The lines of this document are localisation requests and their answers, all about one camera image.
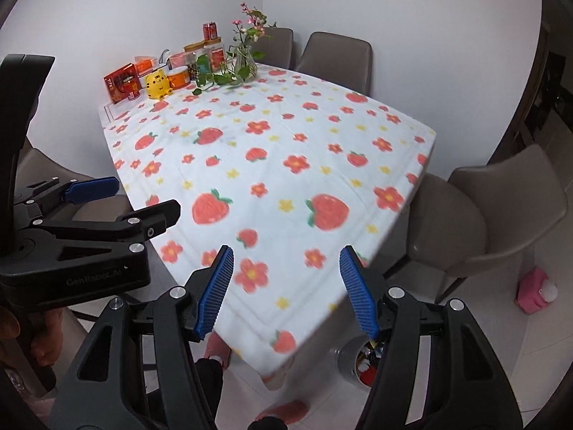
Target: pink slipper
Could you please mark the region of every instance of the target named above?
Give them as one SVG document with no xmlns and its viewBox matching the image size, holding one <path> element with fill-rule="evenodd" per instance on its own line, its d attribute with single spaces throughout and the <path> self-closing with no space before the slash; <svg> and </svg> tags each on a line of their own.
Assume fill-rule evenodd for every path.
<svg viewBox="0 0 573 430">
<path fill-rule="evenodd" d="M 224 342 L 215 332 L 211 333 L 211 336 L 209 336 L 207 349 L 205 349 L 203 357 L 208 359 L 214 356 L 220 357 L 223 361 L 223 372 L 227 370 L 228 358 L 231 356 L 231 348 L 228 347 L 227 343 Z"/>
<path fill-rule="evenodd" d="M 308 407 L 302 401 L 292 401 L 282 406 L 269 408 L 261 412 L 255 420 L 261 420 L 267 416 L 276 416 L 286 425 L 295 424 L 304 419 L 308 413 Z"/>
</svg>

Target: glass vase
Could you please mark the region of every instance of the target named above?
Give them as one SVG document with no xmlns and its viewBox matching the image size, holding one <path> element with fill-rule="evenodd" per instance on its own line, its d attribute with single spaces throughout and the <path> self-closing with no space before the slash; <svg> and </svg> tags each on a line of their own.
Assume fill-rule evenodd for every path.
<svg viewBox="0 0 573 430">
<path fill-rule="evenodd" d="M 234 49 L 234 71 L 238 73 L 240 69 L 243 67 L 248 66 L 250 74 L 245 79 L 246 81 L 250 81 L 254 79 L 257 75 L 257 64 L 254 62 L 253 56 L 251 55 L 251 46 L 250 45 L 239 45 L 239 47 L 235 47 Z"/>
</svg>

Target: yellow toy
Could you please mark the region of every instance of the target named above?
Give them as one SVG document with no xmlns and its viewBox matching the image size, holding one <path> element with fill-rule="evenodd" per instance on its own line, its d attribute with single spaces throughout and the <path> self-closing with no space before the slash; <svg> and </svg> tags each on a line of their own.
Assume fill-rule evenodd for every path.
<svg viewBox="0 0 573 430">
<path fill-rule="evenodd" d="M 169 79 L 162 69 L 145 76 L 145 88 L 147 89 L 147 96 L 153 100 L 163 100 L 166 95 L 173 93 Z"/>
</svg>

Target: dining table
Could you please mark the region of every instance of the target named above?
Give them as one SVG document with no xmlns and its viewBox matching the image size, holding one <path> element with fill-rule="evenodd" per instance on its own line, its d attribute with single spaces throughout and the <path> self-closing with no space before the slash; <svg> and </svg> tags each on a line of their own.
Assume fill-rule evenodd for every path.
<svg viewBox="0 0 573 430">
<path fill-rule="evenodd" d="M 272 377 L 343 301 L 339 253 L 367 266 L 425 172 L 435 133 L 339 85 L 259 64 L 238 86 L 196 85 L 106 108 L 103 132 L 134 209 L 169 199 L 152 239 L 177 283 L 222 245 L 234 272 L 214 330 Z"/>
</svg>

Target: gray chair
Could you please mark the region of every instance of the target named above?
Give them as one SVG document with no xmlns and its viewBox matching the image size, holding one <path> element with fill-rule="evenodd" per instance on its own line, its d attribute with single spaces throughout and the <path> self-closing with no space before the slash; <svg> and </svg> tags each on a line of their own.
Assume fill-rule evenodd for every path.
<svg viewBox="0 0 573 430">
<path fill-rule="evenodd" d="M 448 181 L 427 174 L 410 206 L 406 255 L 456 280 L 441 303 L 467 277 L 499 266 L 534 244 L 567 213 L 567 197 L 538 145 L 489 166 L 455 169 Z"/>
<path fill-rule="evenodd" d="M 253 44 L 253 51 L 262 51 L 265 56 L 258 63 L 280 67 L 292 68 L 293 32 L 284 27 L 266 27 L 265 33 L 269 37 L 262 37 Z"/>
<path fill-rule="evenodd" d="M 32 145 L 26 139 L 22 152 L 19 156 L 19 164 L 16 171 L 16 188 L 26 187 L 41 181 L 47 181 L 58 176 L 60 181 L 77 179 L 88 181 L 90 176 L 76 173 L 54 162 Z M 87 202 L 86 204 L 68 204 L 62 209 L 48 216 L 50 219 L 76 221 L 115 221 L 115 219 L 132 211 L 127 196 L 115 195 L 107 199 Z"/>
<path fill-rule="evenodd" d="M 315 32 L 295 71 L 369 95 L 372 46 L 360 39 Z"/>
</svg>

